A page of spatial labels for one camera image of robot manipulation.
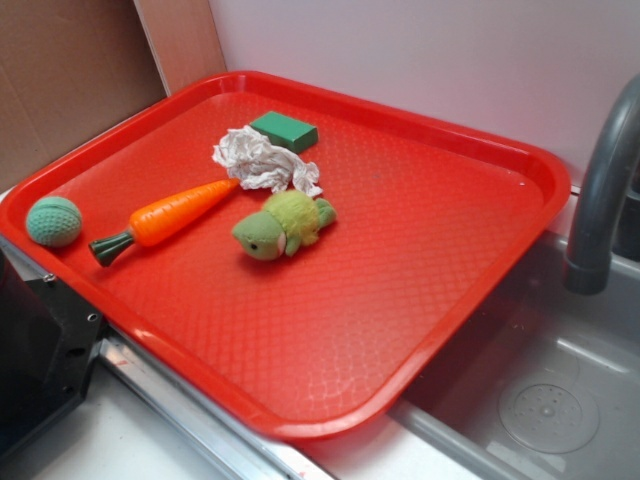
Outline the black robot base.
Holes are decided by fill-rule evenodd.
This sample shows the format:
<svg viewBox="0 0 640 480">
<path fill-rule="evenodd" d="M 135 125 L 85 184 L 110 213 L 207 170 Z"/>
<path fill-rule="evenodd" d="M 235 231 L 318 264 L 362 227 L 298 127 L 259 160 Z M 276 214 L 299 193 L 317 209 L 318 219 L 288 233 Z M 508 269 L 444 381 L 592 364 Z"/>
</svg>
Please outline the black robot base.
<svg viewBox="0 0 640 480">
<path fill-rule="evenodd" d="M 61 280 L 24 280 L 1 257 L 1 459 L 86 398 L 105 329 L 101 312 Z"/>
</svg>

